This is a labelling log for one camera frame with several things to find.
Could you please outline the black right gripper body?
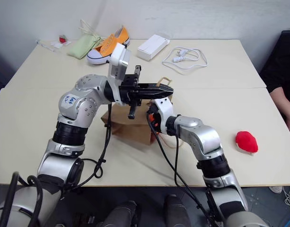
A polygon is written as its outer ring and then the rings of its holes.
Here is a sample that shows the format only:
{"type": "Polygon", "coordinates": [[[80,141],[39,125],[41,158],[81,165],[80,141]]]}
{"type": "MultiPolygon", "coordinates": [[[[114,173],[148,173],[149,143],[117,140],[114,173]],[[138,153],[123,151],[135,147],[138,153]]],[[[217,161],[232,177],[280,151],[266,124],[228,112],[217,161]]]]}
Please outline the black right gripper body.
{"type": "Polygon", "coordinates": [[[147,111],[149,124],[153,127],[154,131],[161,133],[161,115],[158,113],[156,105],[150,105],[147,111]]]}

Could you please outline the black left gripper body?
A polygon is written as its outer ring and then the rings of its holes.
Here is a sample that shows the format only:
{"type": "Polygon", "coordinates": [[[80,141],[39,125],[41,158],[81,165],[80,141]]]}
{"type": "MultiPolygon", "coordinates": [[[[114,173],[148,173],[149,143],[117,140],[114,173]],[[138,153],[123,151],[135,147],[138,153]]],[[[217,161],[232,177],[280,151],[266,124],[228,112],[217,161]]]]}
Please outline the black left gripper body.
{"type": "Polygon", "coordinates": [[[141,72],[141,66],[136,65],[133,74],[125,74],[124,80],[119,86],[121,101],[124,104],[130,106],[128,113],[129,119],[135,118],[136,109],[141,105],[141,99],[139,98],[139,77],[141,72]]]}

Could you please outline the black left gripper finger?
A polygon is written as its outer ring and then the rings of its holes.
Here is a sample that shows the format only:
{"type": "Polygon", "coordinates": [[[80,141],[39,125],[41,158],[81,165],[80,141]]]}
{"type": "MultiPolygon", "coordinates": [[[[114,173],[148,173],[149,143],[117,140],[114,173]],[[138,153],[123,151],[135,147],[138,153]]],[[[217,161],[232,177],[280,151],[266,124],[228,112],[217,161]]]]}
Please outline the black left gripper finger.
{"type": "Polygon", "coordinates": [[[139,99],[161,99],[173,94],[173,91],[140,91],[138,93],[139,99]]]}
{"type": "Polygon", "coordinates": [[[146,92],[174,92],[173,88],[165,84],[139,83],[138,89],[146,92]]]}

